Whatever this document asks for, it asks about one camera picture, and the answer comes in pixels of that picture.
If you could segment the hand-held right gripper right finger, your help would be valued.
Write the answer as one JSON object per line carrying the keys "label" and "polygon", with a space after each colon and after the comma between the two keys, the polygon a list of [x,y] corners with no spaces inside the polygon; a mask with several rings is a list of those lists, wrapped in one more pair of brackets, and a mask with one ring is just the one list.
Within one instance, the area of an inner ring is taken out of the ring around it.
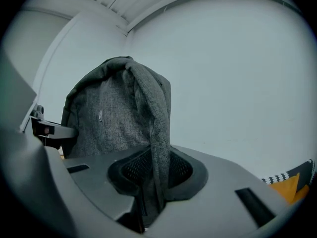
{"label": "hand-held right gripper right finger", "polygon": [[207,184],[193,198],[166,204],[145,232],[149,238],[239,238],[257,225],[236,190],[250,188],[275,215],[289,204],[277,191],[235,162],[177,146],[206,166]]}

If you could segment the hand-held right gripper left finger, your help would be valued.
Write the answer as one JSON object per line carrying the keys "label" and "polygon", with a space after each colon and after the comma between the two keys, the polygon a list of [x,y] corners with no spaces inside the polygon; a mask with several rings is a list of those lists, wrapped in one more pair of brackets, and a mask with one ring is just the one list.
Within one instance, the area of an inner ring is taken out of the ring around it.
{"label": "hand-held right gripper left finger", "polygon": [[135,198],[118,193],[107,175],[111,164],[141,147],[65,160],[57,149],[45,150],[53,180],[76,233],[143,233]]}

